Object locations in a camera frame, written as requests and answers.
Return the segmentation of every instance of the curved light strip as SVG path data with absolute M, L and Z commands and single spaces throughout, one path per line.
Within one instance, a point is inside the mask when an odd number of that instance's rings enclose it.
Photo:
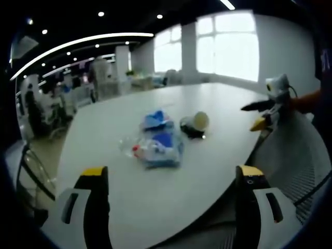
M 44 53 L 42 53 L 41 55 L 37 56 L 36 58 L 32 59 L 31 61 L 29 61 L 26 65 L 24 65 L 21 69 L 19 69 L 12 77 L 10 80 L 15 79 L 17 76 L 19 76 L 24 70 L 26 70 L 29 66 L 31 66 L 32 64 L 34 64 L 35 62 L 39 61 L 40 59 L 44 58 L 45 56 L 50 55 L 51 53 L 54 53 L 60 49 L 69 47 L 71 45 L 74 44 L 78 44 L 78 43 L 83 43 L 83 42 L 87 42 L 89 40 L 97 40 L 97 39 L 102 39 L 102 38 L 110 38 L 110 37 L 120 37 L 120 36 L 146 36 L 146 37 L 153 37 L 154 35 L 151 33 L 111 33 L 111 34 L 103 34 L 103 35 L 93 35 L 93 36 L 89 36 L 89 37 L 85 37 L 85 38 L 81 38 L 78 40 L 73 40 L 73 41 L 69 41 L 68 43 L 64 43 L 62 45 L 59 45 L 55 48 L 52 48 Z
M 43 78 L 46 78 L 46 77 L 48 77 L 48 76 L 50 76 L 50 75 L 52 75 L 52 74 L 55 74 L 56 72 L 59 72 L 59 71 L 61 71 L 61 70 L 66 69 L 66 68 L 68 68 L 68 67 L 76 66 L 76 65 L 78 65 L 78 64 L 80 64 L 80 63 L 82 63 L 82 62 L 85 63 L 85 62 L 93 61 L 93 60 L 94 60 L 94 57 L 91 57 L 91 58 L 88 58 L 88 59 L 85 59 L 85 60 L 76 61 L 76 62 L 74 62 L 74 63 L 72 63 L 72 64 L 67 64 L 67 65 L 64 65 L 64 66 L 60 66 L 60 67 L 58 67 L 57 69 L 54 69 L 54 70 L 48 72 L 47 74 L 44 74 L 42 77 L 43 77 Z

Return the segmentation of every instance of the white table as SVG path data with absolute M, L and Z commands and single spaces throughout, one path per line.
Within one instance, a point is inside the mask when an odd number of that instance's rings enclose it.
M 229 187 L 235 167 L 259 136 L 249 128 L 258 112 L 240 108 L 264 96 L 219 83 L 140 92 L 81 108 L 64 143 L 57 195 L 72 188 L 85 168 L 108 166 L 109 236 L 114 248 L 146 248 L 180 232 Z M 210 117 L 205 140 L 184 138 L 178 169 L 145 170 L 119 150 L 137 134 L 144 115 L 159 108 L 179 120 L 202 110 Z

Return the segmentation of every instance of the white wall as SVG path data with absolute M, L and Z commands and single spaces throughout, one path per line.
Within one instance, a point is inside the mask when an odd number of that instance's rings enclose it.
M 259 82 L 286 73 L 299 95 L 320 87 L 309 31 L 292 22 L 255 15 L 259 41 Z
M 195 23 L 182 26 L 182 73 L 185 84 L 222 82 L 265 93 L 265 79 L 286 73 L 299 95 L 320 87 L 315 79 L 312 36 L 309 31 L 292 22 L 255 15 L 259 41 L 259 80 L 246 81 L 215 74 L 197 74 Z M 154 43 L 145 43 L 132 52 L 133 69 L 154 72 Z
M 112 77 L 118 77 L 118 70 L 116 68 L 116 63 L 113 62 L 113 63 L 110 63 L 110 70 L 112 72 Z
M 131 63 L 136 72 L 152 74 L 155 71 L 153 39 L 131 52 Z

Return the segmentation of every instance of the window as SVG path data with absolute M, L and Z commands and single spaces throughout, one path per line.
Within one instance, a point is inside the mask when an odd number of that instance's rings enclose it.
M 258 37 L 251 13 L 204 17 L 196 27 L 199 72 L 258 81 Z
M 156 35 L 155 72 L 182 68 L 181 26 L 175 26 Z

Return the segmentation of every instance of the white pillar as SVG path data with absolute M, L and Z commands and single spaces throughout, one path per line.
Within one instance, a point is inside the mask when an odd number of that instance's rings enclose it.
M 128 46 L 117 46 L 115 48 L 115 63 L 119 82 L 127 80 L 126 72 L 128 71 Z
M 182 82 L 195 84 L 200 82 L 196 69 L 196 23 L 183 25 L 182 28 Z

